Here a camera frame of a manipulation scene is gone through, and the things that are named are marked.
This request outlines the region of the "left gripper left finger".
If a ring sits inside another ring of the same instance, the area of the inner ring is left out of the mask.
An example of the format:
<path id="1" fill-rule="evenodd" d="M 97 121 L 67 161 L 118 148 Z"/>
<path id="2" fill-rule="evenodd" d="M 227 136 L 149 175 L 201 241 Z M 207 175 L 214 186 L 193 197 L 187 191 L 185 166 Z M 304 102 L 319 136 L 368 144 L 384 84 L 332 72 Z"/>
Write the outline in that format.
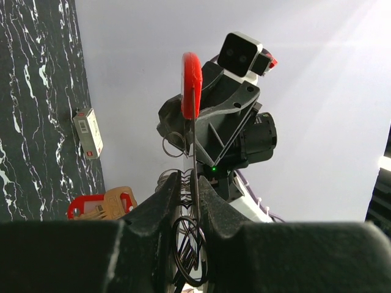
<path id="1" fill-rule="evenodd" d="M 1 224 L 2 292 L 173 292 L 181 175 L 119 220 Z"/>

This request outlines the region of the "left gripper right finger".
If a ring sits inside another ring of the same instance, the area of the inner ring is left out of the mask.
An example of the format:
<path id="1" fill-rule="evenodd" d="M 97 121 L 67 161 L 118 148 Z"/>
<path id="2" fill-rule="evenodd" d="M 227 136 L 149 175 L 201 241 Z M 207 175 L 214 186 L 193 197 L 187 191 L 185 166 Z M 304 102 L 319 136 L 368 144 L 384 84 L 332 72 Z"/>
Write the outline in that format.
<path id="1" fill-rule="evenodd" d="M 258 223 L 199 179 L 210 292 L 389 292 L 390 240 L 370 223 Z"/>

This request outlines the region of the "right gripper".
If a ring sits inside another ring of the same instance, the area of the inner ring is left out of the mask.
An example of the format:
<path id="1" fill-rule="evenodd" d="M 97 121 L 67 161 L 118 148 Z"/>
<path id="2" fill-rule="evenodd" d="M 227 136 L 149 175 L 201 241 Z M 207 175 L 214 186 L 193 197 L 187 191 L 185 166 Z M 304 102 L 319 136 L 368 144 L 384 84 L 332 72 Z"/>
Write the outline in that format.
<path id="1" fill-rule="evenodd" d="M 185 60 L 180 94 L 161 106 L 158 133 L 167 143 L 193 143 L 197 160 L 233 170 L 267 161 L 277 145 L 273 117 L 261 112 L 259 87 L 226 79 L 214 62 Z"/>

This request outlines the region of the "key with red tag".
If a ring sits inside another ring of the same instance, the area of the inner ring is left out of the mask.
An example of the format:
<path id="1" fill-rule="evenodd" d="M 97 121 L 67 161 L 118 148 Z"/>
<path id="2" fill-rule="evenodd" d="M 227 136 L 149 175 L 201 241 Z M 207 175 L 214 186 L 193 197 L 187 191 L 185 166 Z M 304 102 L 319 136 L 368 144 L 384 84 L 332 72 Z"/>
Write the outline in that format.
<path id="1" fill-rule="evenodd" d="M 69 220 L 117 220 L 137 207 L 128 186 L 116 187 L 104 194 L 80 195 L 69 205 Z"/>

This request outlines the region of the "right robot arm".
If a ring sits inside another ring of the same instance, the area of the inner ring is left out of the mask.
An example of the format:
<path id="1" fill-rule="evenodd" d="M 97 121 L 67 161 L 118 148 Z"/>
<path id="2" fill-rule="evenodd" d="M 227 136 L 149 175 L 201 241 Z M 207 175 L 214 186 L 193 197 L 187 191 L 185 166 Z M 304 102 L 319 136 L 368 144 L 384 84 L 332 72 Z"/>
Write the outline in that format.
<path id="1" fill-rule="evenodd" d="M 250 189 L 241 170 L 272 158 L 277 131 L 272 115 L 261 112 L 260 89 L 238 82 L 222 67 L 202 67 L 200 113 L 195 126 L 183 117 L 181 95 L 167 100 L 158 112 L 157 131 L 163 144 L 180 154 L 195 154 L 197 171 L 228 204 L 255 222 L 273 222 L 269 208 Z"/>

